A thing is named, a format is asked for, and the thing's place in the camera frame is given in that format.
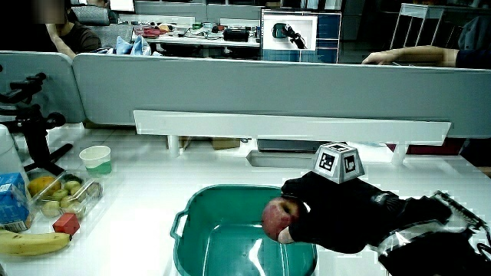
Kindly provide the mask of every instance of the blue carton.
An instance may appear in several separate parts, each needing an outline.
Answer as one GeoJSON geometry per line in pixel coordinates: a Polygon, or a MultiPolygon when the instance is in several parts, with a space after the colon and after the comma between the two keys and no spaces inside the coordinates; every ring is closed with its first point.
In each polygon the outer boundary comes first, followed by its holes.
{"type": "Polygon", "coordinates": [[[21,174],[1,174],[0,225],[9,231],[20,232],[30,228],[31,220],[21,174]]]}

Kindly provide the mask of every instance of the orange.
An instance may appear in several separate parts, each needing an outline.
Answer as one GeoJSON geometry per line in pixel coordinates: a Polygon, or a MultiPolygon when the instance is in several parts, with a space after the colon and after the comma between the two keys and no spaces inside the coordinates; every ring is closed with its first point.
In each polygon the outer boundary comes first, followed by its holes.
{"type": "MultiPolygon", "coordinates": [[[[48,187],[50,184],[52,184],[56,178],[53,176],[39,176],[38,178],[33,179],[30,181],[28,184],[28,191],[31,194],[32,197],[34,197],[37,193],[42,191],[44,188],[48,187]]],[[[50,189],[46,191],[45,195],[46,196],[51,196],[53,195],[53,192],[61,189],[61,183],[59,181],[53,183],[51,185],[50,189]]]]}

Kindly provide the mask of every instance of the paper cup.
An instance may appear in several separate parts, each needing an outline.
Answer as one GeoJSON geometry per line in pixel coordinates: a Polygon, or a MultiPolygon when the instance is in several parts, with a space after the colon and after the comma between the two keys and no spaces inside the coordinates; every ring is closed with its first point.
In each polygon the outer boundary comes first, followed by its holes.
{"type": "Polygon", "coordinates": [[[90,174],[108,174],[111,171],[110,148],[108,146],[91,146],[80,152],[85,169],[90,174]]]}

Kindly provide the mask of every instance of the kiwi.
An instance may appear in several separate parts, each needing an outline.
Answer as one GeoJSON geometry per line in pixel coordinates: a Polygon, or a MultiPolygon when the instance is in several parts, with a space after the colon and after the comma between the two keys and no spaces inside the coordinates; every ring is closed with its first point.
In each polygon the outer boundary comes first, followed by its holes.
{"type": "Polygon", "coordinates": [[[65,213],[74,213],[78,220],[81,220],[85,216],[85,206],[79,202],[71,203],[67,208],[63,208],[65,213]]]}
{"type": "Polygon", "coordinates": [[[61,199],[61,201],[60,201],[60,207],[67,208],[73,202],[74,202],[73,196],[67,195],[63,199],[61,199]]]}
{"type": "Polygon", "coordinates": [[[82,183],[84,180],[82,180],[80,177],[75,176],[71,173],[68,173],[63,176],[62,178],[65,182],[70,182],[70,181],[77,181],[78,183],[82,183]]]}
{"type": "Polygon", "coordinates": [[[43,215],[49,218],[54,218],[55,216],[60,215],[60,211],[60,202],[54,200],[46,202],[41,208],[43,215]]]}
{"type": "Polygon", "coordinates": [[[70,192],[75,186],[82,186],[82,185],[78,181],[71,180],[64,184],[64,189],[70,192]]]}
{"type": "Polygon", "coordinates": [[[102,195],[102,186],[99,182],[92,182],[90,186],[87,187],[87,194],[94,198],[100,198],[102,195]]]}
{"type": "Polygon", "coordinates": [[[56,192],[53,192],[51,196],[54,200],[61,201],[65,196],[68,196],[68,191],[66,189],[59,189],[56,192]]]}

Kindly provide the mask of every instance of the red cube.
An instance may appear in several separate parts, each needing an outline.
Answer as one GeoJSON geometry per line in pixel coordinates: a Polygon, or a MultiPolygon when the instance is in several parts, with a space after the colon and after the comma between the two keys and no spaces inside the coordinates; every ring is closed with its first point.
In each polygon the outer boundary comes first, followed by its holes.
{"type": "Polygon", "coordinates": [[[74,235],[80,228],[77,216],[74,213],[64,213],[54,224],[53,229],[58,233],[74,235]]]}

